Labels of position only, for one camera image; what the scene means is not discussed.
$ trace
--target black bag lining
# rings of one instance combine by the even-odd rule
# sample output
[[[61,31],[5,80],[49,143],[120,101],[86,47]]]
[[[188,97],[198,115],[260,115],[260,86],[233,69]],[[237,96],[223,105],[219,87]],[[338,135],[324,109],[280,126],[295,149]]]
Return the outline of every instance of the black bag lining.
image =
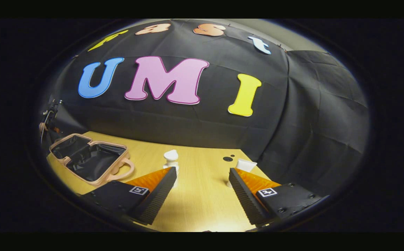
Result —
[[[61,142],[52,149],[52,154],[57,159],[64,159],[67,156],[71,156],[78,152],[82,148],[88,146],[90,140],[87,138],[82,138],[77,135],[73,135],[71,138]]]
[[[120,157],[125,148],[106,144],[85,146],[70,155],[67,168],[86,181],[96,181]]]

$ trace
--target bag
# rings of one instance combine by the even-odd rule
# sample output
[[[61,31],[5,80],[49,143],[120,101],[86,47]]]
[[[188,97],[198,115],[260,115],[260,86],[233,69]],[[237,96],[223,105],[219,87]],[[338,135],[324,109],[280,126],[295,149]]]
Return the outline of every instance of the bag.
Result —
[[[65,168],[92,186],[101,186],[109,181],[121,180],[134,171],[124,145],[93,141],[81,134],[71,134],[56,141],[50,152]],[[130,166],[127,173],[114,175],[124,164]]]

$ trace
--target foam letter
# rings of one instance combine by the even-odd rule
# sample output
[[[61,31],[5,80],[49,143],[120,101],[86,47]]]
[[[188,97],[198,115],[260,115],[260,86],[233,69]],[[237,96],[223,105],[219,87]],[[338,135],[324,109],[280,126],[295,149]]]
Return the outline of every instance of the foam letter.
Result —
[[[217,36],[221,36],[222,34],[224,34],[224,32],[222,30],[225,30],[225,27],[223,27],[222,25],[201,24],[197,28],[195,28],[193,30],[193,32],[196,34],[217,37]]]
[[[229,106],[229,113],[251,116],[253,114],[253,98],[255,97],[256,89],[261,86],[261,81],[246,74],[238,74],[238,79],[241,81],[241,85],[234,104]]]
[[[118,35],[123,34],[123,33],[127,33],[127,31],[128,31],[128,30],[124,30],[124,31],[121,31],[121,32],[119,32],[119,33],[115,33],[115,34],[113,34],[113,35],[110,35],[110,36],[104,38],[103,40],[101,40],[101,42],[97,43],[94,47],[90,48],[88,51],[91,51],[91,50],[93,50],[93,49],[96,49],[96,48],[102,46],[102,45],[103,45],[104,43],[106,43],[107,41],[113,40],[113,39],[116,38]]]
[[[259,39],[259,38],[253,38],[253,37],[248,37],[251,40],[253,40],[253,45],[260,51],[266,53],[266,54],[272,54],[268,49],[265,47],[269,47],[268,45],[264,44],[264,42]]]
[[[103,94],[111,84],[115,68],[119,63],[123,62],[123,60],[124,58],[114,58],[107,60],[104,63],[106,65],[106,69],[104,69],[101,82],[95,87],[90,87],[90,79],[92,78],[92,74],[95,68],[97,68],[100,63],[95,62],[84,67],[83,75],[81,76],[81,80],[78,85],[78,93],[80,94],[80,96],[83,98],[95,98]]]
[[[142,57],[135,61],[139,64],[132,86],[124,97],[129,100],[143,100],[148,94],[144,91],[146,81],[155,100],[160,99],[173,84],[174,90],[167,99],[170,102],[185,105],[199,103],[197,85],[202,70],[210,64],[201,59],[185,59],[168,73],[160,57]]]
[[[171,26],[171,24],[151,25],[151,26],[148,26],[148,27],[144,28],[143,30],[140,30],[135,35],[143,35],[143,34],[146,34],[146,33],[162,32],[162,31],[168,30],[168,27],[170,27],[170,26]]]

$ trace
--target black fabric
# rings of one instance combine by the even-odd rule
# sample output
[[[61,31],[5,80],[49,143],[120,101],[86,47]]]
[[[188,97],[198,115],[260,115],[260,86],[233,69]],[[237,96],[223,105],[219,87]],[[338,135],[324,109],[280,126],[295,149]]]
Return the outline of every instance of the black fabric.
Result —
[[[248,36],[252,33],[229,27],[224,35],[210,37],[196,35],[193,29],[204,21],[169,21],[166,32],[135,35],[153,24],[130,28],[103,46],[84,50],[65,69],[58,83],[60,99],[67,111],[89,130],[141,141],[184,146],[241,148],[251,159],[258,159],[269,142],[282,113],[287,86],[286,54],[269,44],[272,55],[258,52]],[[203,59],[210,66],[202,71],[197,105],[180,105],[167,101],[167,94],[154,100],[145,87],[145,100],[127,100],[138,65],[135,60],[144,56],[159,56],[169,71],[187,58]],[[100,62],[92,75],[91,86],[101,81],[104,62],[123,57],[108,90],[101,96],[85,99],[78,94],[83,68]],[[237,75],[258,78],[262,86],[256,90],[250,117],[230,114],[240,87]]]
[[[258,166],[273,181],[325,196],[356,170],[370,129],[366,98],[330,54],[289,51],[287,100]]]
[[[70,156],[67,168],[86,181],[96,181],[126,149],[105,144],[87,145]]]
[[[75,119],[68,114],[67,110],[64,109],[63,105],[58,105],[58,113],[54,121],[55,126],[60,129],[63,135],[70,135],[72,133],[84,134],[89,131],[75,121]]]
[[[77,135],[73,135],[71,138],[68,138],[67,140],[52,148],[52,153],[57,159],[63,159],[67,156],[70,157],[86,145],[88,146],[87,143],[89,142],[90,140],[88,140],[87,138],[81,138]]]
[[[170,23],[169,30],[135,35],[144,27]],[[206,21],[171,20],[131,27],[101,47],[71,59],[57,81],[65,109],[88,130],[123,138],[183,146],[240,148],[273,181],[297,182],[321,196],[330,194],[358,166],[371,121],[359,83],[328,53],[288,51],[234,27],[224,35],[196,35]],[[271,55],[258,51],[248,36],[268,44]],[[197,105],[180,105],[166,96],[126,100],[144,56],[159,56],[167,69],[187,58],[203,59]],[[91,99],[78,94],[83,68],[100,62],[91,86],[99,84],[106,60],[123,57],[108,90]],[[234,103],[239,73],[262,82],[253,100],[253,115],[227,111]]]

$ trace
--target bag handle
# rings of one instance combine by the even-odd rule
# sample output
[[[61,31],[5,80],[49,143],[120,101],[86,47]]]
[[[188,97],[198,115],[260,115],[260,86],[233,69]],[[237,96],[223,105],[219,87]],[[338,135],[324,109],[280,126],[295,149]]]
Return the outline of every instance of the bag handle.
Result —
[[[128,158],[123,158],[123,159],[121,159],[120,164],[117,167],[117,169],[122,167],[124,164],[128,164],[130,166],[129,171],[127,171],[126,173],[122,173],[120,175],[112,175],[111,174],[111,175],[108,176],[107,180],[108,181],[121,180],[121,179],[126,178],[129,175],[131,175],[133,173],[134,169],[135,169],[134,163]]]

